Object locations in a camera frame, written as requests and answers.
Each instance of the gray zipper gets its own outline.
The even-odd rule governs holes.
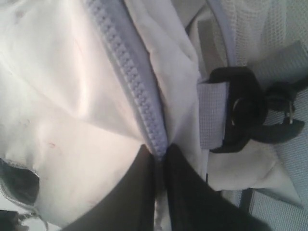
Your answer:
[[[115,59],[117,68],[121,70],[123,79],[129,87],[135,106],[141,116],[153,154],[159,159],[166,152],[168,142],[165,127],[159,123],[157,110],[154,109],[153,100],[143,84],[138,69],[129,53],[124,38],[117,31],[116,24],[106,10],[105,4],[100,0],[85,0],[86,5],[93,15],[101,37],[107,46],[112,58]]]

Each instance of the gray nylon strap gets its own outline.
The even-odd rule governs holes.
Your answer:
[[[308,53],[297,42],[267,59],[253,64],[252,70],[263,87],[277,81],[295,82],[308,75]],[[294,117],[305,121],[303,132],[295,139],[275,145],[277,153],[289,172],[294,187],[308,209],[308,90],[301,92],[295,102]],[[282,121],[281,114],[270,113],[268,123]]]
[[[225,130],[227,85],[198,84],[200,143],[202,149],[214,149],[222,145]]]
[[[223,197],[237,207],[240,205],[242,191],[224,191]],[[265,221],[273,231],[307,231],[308,215],[305,210],[254,191],[250,213]]]

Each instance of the black plastic buckle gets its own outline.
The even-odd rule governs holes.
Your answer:
[[[223,145],[213,153],[241,151],[250,139],[263,143],[281,143],[298,136],[305,123],[293,118],[296,90],[288,83],[276,83],[263,92],[248,67],[214,70],[208,83],[229,82],[226,128]],[[263,125],[269,110],[285,113],[281,124]]]

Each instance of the white fabric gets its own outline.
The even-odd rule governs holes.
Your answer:
[[[125,2],[150,54],[169,142],[205,179],[208,150],[200,149],[195,49],[170,0]],[[36,207],[57,225],[104,198],[144,143],[81,0],[1,6],[0,86],[0,155],[39,175]],[[275,153],[250,148],[211,156],[215,189],[262,187],[279,168]]]
[[[127,0],[128,11],[150,53],[164,104],[168,139],[198,172],[200,161],[198,59],[170,0]]]
[[[144,143],[79,0],[1,6],[0,87],[0,156],[39,175],[54,224],[94,207]]]

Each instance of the zipper teeth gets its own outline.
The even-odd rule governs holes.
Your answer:
[[[158,124],[154,116],[155,113],[151,100],[142,84],[138,70],[123,40],[119,36],[116,26],[103,7],[103,4],[97,0],[87,0],[86,2],[91,13],[95,16],[94,19],[98,24],[103,39],[106,41],[110,52],[116,59],[125,77],[125,81],[131,90],[155,154],[161,159],[167,149],[167,139],[164,139],[165,135],[161,132],[164,131],[165,128],[162,128],[161,125]]]

